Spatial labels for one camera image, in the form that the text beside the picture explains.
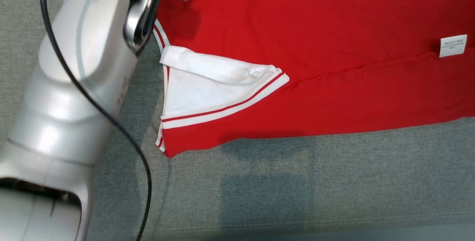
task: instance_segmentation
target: gray table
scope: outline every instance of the gray table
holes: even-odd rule
[[[57,11],[62,0],[49,0]],[[2,0],[0,145],[44,35],[39,0]],[[144,240],[475,222],[475,119],[351,135],[236,140],[173,160],[154,145],[163,101],[159,50],[146,48],[120,121],[151,164]],[[113,130],[96,168],[89,240],[132,240],[144,169]]]

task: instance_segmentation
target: clothing label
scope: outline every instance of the clothing label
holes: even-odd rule
[[[463,54],[465,51],[465,44],[467,43],[467,35],[458,35],[440,40],[440,55],[439,57],[447,57],[453,55]]]

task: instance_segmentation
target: black cable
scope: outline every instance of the black cable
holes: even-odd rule
[[[127,132],[127,130],[107,111],[100,106],[97,102],[92,99],[92,97],[88,94],[88,92],[84,89],[84,87],[78,82],[78,80],[74,77],[73,73],[69,69],[68,65],[66,64],[66,61],[63,57],[63,54],[61,53],[61,50],[59,50],[58,42],[56,41],[55,35],[53,33],[53,28],[51,26],[51,21],[49,20],[49,14],[48,14],[48,5],[46,3],[46,0],[39,0],[40,5],[41,5],[41,13],[43,15],[43,22],[45,23],[45,28],[46,32],[48,34],[49,40],[51,42],[51,45],[56,53],[56,56],[58,57],[59,62],[63,66],[63,69],[65,72],[68,74],[69,78],[73,82],[74,85],[78,88],[79,91],[88,99],[88,101],[95,106],[95,108],[100,111],[109,121],[112,123],[115,127],[117,127],[124,135],[125,137],[130,141],[130,143],[134,146],[135,150],[139,154],[140,158],[142,159],[142,162],[144,163],[145,167],[145,172],[147,173],[147,204],[145,205],[145,212],[144,212],[144,218],[142,220],[142,224],[140,226],[139,233],[137,235],[137,241],[139,241],[142,237],[142,234],[144,233],[145,225],[147,224],[147,217],[148,213],[150,210],[150,201],[151,201],[151,173],[150,173],[150,168],[147,163],[147,159],[144,156],[144,152],[141,151],[139,144],[132,138],[132,136]]]

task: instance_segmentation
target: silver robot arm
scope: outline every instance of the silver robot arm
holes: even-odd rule
[[[117,117],[158,0],[65,0],[53,23],[83,87]],[[0,235],[84,240],[94,168],[109,121],[72,84],[46,36],[17,120],[0,152]]]

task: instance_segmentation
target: red shirt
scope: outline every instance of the red shirt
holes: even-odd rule
[[[475,0],[162,0],[157,16],[171,45],[290,77],[230,116],[165,128],[167,156],[475,116]],[[465,52],[439,57],[462,34]]]

